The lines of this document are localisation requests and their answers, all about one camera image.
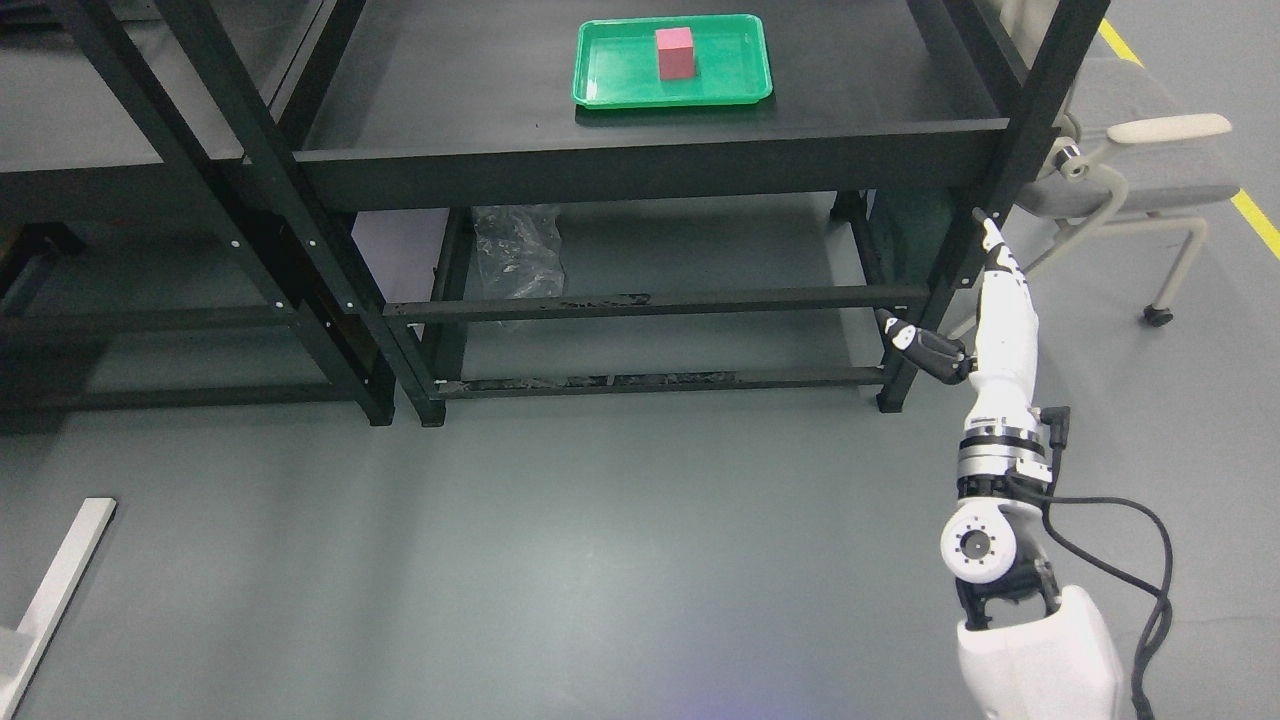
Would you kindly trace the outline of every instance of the chair caster wheel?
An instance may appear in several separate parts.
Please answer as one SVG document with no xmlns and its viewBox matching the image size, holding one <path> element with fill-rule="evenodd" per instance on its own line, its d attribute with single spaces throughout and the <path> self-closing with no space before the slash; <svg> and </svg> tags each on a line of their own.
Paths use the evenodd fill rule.
<svg viewBox="0 0 1280 720">
<path fill-rule="evenodd" d="M 1162 328 L 1174 319 L 1174 314 L 1167 307 L 1157 310 L 1148 305 L 1142 309 L 1142 319 L 1153 328 Z"/>
</svg>

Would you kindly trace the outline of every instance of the shelf top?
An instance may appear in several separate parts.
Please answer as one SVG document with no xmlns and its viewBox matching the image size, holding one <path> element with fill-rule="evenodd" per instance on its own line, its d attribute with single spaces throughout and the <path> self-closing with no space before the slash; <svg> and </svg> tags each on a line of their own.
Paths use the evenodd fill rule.
<svg viewBox="0 0 1280 720">
<path fill-rule="evenodd" d="M 772 96 L 727 108 L 573 104 L 584 22 L 721 13 L 763 20 Z M 369 0 L 301 149 L 522 152 L 882 135 L 995 118 L 948 96 L 947 65 L 969 60 L 938 53 L 902 0 Z"/>
<path fill-rule="evenodd" d="M 227 32 L 270 101 L 325 0 L 215 0 Z M 125 28 L 214 159 L 239 143 L 161 20 Z M 0 28 L 0 172 L 156 161 L 146 137 L 59 28 Z"/>
</svg>

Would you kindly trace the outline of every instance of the black tabletop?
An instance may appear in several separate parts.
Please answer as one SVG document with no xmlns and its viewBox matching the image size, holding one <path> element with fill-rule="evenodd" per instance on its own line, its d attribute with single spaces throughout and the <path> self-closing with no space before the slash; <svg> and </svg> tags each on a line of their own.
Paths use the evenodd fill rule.
<svg viewBox="0 0 1280 720">
<path fill-rule="evenodd" d="M 701 109 L 573 104 L 581 23 L 718 13 L 763 20 L 772 97 Z M 925 47 L 905 0 L 369 0 L 303 149 L 539 151 L 919 132 L 980 119 L 948 97 L 947 61 Z"/>
</svg>

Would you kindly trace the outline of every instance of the plastic bag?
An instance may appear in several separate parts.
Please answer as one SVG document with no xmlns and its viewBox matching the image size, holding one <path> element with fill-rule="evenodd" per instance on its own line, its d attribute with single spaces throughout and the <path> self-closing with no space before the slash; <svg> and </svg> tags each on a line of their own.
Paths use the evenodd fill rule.
<svg viewBox="0 0 1280 720">
<path fill-rule="evenodd" d="M 564 292 L 558 205 L 472 208 L 476 268 L 488 299 L 559 297 Z"/>
</svg>

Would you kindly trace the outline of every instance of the green tray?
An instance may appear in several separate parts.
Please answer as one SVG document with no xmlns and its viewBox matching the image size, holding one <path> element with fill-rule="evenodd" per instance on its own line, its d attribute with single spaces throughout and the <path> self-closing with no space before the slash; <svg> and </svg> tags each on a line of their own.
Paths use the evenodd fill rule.
<svg viewBox="0 0 1280 720">
<path fill-rule="evenodd" d="M 689 79 L 658 78 L 654 31 L 689 27 Z M 577 31 L 573 101 L 584 108 L 749 105 L 773 92 L 764 26 L 755 15 L 685 15 L 591 20 Z"/>
</svg>

